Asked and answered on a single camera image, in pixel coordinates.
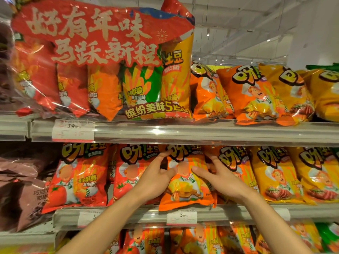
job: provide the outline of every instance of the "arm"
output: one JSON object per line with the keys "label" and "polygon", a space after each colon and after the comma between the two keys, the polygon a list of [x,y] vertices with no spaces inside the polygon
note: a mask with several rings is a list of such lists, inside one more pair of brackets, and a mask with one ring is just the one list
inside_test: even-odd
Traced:
{"label": "arm", "polygon": [[246,207],[273,253],[312,253],[303,240],[267,204],[260,194],[233,175],[217,156],[208,153],[206,155],[214,163],[217,171],[216,174],[211,174],[199,167],[193,167],[193,172],[208,180],[218,192],[235,199]]}
{"label": "arm", "polygon": [[146,168],[136,186],[79,232],[57,254],[102,254],[116,238],[127,220],[148,200],[167,188],[175,169],[160,169],[161,161],[171,151],[160,153]]}

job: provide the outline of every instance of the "price label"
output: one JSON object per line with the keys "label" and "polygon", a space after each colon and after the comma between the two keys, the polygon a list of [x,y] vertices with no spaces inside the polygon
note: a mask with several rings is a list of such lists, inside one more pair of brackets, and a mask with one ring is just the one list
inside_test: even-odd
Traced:
{"label": "price label", "polygon": [[94,141],[94,129],[93,121],[56,119],[52,139],[53,141],[91,143]]}
{"label": "price label", "polygon": [[101,210],[80,211],[78,227],[86,227],[90,222],[96,219],[102,213]]}
{"label": "price label", "polygon": [[274,210],[285,220],[290,221],[291,220],[291,214],[288,209],[283,208],[274,208]]}
{"label": "price label", "polygon": [[197,210],[178,210],[167,214],[168,226],[192,226],[198,222]]}

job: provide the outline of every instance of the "supermarket shelf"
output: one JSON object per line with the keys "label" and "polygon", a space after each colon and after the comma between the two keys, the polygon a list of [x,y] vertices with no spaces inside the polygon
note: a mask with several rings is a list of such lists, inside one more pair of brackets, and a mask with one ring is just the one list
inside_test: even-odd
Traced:
{"label": "supermarket shelf", "polygon": [[[96,122],[94,140],[100,143],[265,145],[339,147],[339,123],[304,122],[294,127],[269,124],[241,126],[235,120],[186,123],[140,121]],[[52,141],[53,120],[32,122],[32,141]]]}
{"label": "supermarket shelf", "polygon": [[53,231],[53,222],[49,221],[18,233],[0,232],[0,246],[34,243],[54,244],[55,248],[59,245],[65,235],[65,231]]}
{"label": "supermarket shelf", "polygon": [[31,117],[0,115],[0,141],[25,141],[29,137]]}
{"label": "supermarket shelf", "polygon": [[[323,205],[271,205],[285,220],[312,219],[314,222],[339,222],[339,204]],[[244,206],[218,205],[216,208],[204,206],[189,206],[183,209],[197,210],[198,222],[211,225],[227,225],[230,221],[244,221],[254,224],[250,214]],[[54,230],[79,230],[78,219],[83,211],[104,211],[103,208],[65,208],[57,210],[53,216]],[[145,227],[166,226],[167,212],[159,212],[157,206],[145,206],[138,209],[127,221],[125,228],[133,228],[136,223]]]}

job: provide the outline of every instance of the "red banner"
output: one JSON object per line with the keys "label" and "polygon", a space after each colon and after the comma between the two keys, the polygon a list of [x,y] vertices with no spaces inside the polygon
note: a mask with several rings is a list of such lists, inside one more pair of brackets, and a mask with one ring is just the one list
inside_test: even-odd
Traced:
{"label": "red banner", "polygon": [[58,63],[160,66],[158,45],[194,29],[185,17],[152,8],[113,8],[73,0],[39,0],[12,20],[15,31],[55,43]]}

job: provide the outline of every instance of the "forearm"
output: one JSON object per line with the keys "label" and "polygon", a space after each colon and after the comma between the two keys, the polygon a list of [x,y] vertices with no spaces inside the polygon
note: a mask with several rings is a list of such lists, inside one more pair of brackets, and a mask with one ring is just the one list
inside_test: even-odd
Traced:
{"label": "forearm", "polygon": [[126,193],[108,207],[100,216],[79,232],[57,254],[102,254],[104,253],[129,217],[142,205],[134,191]]}
{"label": "forearm", "polygon": [[259,194],[251,192],[245,198],[244,205],[274,254],[312,253],[303,240]]}

